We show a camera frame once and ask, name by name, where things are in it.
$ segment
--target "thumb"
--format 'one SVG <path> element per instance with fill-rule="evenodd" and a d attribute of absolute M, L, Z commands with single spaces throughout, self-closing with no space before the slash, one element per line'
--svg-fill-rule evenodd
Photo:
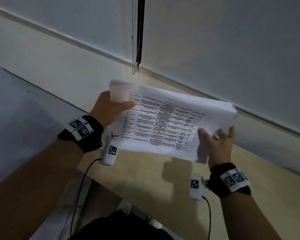
<path fill-rule="evenodd" d="M 130 101 L 121 103 L 119 107 L 120 107 L 120 110 L 123 112 L 123 111 L 126 111 L 128 109 L 135 107 L 135 105 L 136 105 L 135 101 L 130 100 Z"/>
<path fill-rule="evenodd" d="M 198 130 L 198 134 L 199 134 L 199 140 L 201 143 L 204 141 L 206 143 L 208 143 L 208 145 L 211 145 L 213 143 L 212 137 L 209 135 L 209 133 L 204 128 L 200 128 Z"/>

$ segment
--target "wrist strap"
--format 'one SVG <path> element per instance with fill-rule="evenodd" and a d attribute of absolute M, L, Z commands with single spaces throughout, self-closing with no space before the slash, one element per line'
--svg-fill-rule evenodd
<path fill-rule="evenodd" d="M 58 134 L 58 138 L 64 141 L 74 141 L 86 153 L 102 146 L 102 133 L 103 126 L 92 116 L 84 115 L 67 123 L 65 129 Z"/>
<path fill-rule="evenodd" d="M 216 165 L 210 171 L 206 186 L 218 197 L 225 197 L 235 191 L 251 195 L 249 180 L 233 163 Z"/>

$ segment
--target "hand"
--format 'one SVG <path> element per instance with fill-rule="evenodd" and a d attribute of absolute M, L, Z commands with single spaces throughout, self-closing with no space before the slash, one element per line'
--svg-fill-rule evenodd
<path fill-rule="evenodd" d="M 94 117 L 103 128 L 106 128 L 114 122 L 120 113 L 133 108 L 135 105 L 136 103 L 134 101 L 123 103 L 113 102 L 110 100 L 110 91 L 105 91 L 100 93 L 89 115 Z"/>
<path fill-rule="evenodd" d="M 232 144 L 235 141 L 235 127 L 232 125 L 229 128 L 228 136 L 225 135 L 222 129 L 218 129 L 217 133 L 219 139 L 216 136 L 211 137 L 203 128 L 198 130 L 200 145 L 203 143 L 208 145 L 208 166 L 210 169 L 218 164 L 231 162 Z"/>

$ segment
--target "black wristband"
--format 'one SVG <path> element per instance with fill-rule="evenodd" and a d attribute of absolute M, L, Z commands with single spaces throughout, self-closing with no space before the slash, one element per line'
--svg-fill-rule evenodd
<path fill-rule="evenodd" d="M 229 170 L 235 170 L 235 174 L 231 175 L 229 178 L 230 181 L 224 181 L 220 176 L 224 173 L 228 172 Z M 236 169 L 236 166 L 231 162 L 222 163 L 216 165 L 210 169 L 211 175 L 210 179 L 206 181 L 206 186 L 215 193 L 218 197 L 225 197 L 231 194 L 231 190 L 229 189 L 229 185 L 234 185 L 235 183 L 248 181 L 248 179 L 244 176 L 244 174 Z M 240 187 L 236 191 L 241 193 L 251 195 L 251 190 L 249 186 Z"/>
<path fill-rule="evenodd" d="M 69 129 L 64 129 L 58 134 L 58 138 L 63 141 L 74 141 L 84 153 L 95 151 L 102 146 L 103 126 L 92 116 L 84 115 L 82 118 L 87 123 L 80 121 L 80 118 L 70 121 L 66 127 L 73 128 L 73 131 L 70 132 Z"/>

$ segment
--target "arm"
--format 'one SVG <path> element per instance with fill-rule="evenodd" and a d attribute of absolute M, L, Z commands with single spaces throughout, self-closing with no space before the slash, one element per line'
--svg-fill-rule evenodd
<path fill-rule="evenodd" d="M 229 135 L 220 129 L 219 138 L 211 137 L 204 129 L 199 129 L 200 144 L 209 147 L 209 168 L 231 162 L 232 144 L 235 128 L 231 126 Z M 235 191 L 220 198 L 225 226 L 230 240 L 271 239 L 280 240 L 280 236 L 261 212 L 251 195 Z"/>
<path fill-rule="evenodd" d="M 100 94 L 89 113 L 105 128 L 135 103 Z M 56 139 L 0 183 L 0 239 L 29 239 L 55 209 L 84 153 L 73 141 Z"/>

